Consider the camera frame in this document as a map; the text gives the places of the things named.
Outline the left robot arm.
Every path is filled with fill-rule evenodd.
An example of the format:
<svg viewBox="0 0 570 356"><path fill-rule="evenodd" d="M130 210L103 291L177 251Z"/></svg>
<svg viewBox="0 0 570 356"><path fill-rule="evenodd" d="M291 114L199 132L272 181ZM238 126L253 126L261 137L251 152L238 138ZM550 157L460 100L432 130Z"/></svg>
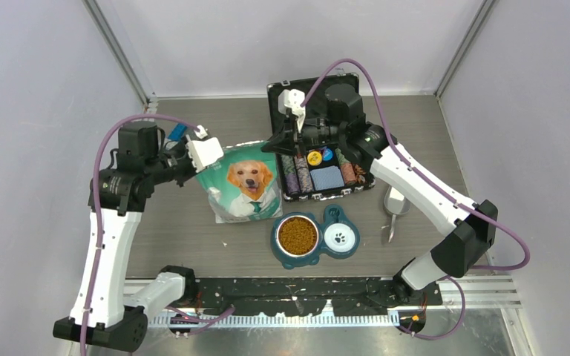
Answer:
<svg viewBox="0 0 570 356"><path fill-rule="evenodd" d="M191 268L165 266L132 297L124 296L132 242L156 185L182 186L196 175L194 145L207 139L203 128L188 129L175 144L163 143L153 122L131 122L118 130L112 165L91 180L90 242L76 302L53 324L53 336L76 341L84 352L98 346L122 352L141 347L147 323L167 306L191 306L199 292Z"/></svg>

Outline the green pet food bag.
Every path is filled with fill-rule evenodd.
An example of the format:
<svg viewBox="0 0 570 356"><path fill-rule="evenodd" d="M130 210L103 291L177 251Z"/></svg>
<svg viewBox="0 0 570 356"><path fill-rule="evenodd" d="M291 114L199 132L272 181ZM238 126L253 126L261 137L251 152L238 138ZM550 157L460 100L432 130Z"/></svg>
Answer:
<svg viewBox="0 0 570 356"><path fill-rule="evenodd" d="M216 223L246 223L282 215L276 155L262 151L264 145L264 141L254 141L226 147L223 158L197 175Z"/></svg>

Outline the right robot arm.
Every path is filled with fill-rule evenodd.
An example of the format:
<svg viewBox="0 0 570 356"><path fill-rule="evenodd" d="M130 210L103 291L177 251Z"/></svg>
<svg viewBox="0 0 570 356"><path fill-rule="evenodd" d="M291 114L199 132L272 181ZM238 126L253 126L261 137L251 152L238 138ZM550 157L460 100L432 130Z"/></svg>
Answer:
<svg viewBox="0 0 570 356"><path fill-rule="evenodd" d="M264 150L296 156L337 145L343 155L395 188L444 237L397 272L390 288L403 304L415 303L424 288L444 277L463 277L493 245L498 210L455 192L416 161L383 126L367 120L363 99L352 85L330 85L321 110L308 108L311 92L284 88L272 95L280 114Z"/></svg>

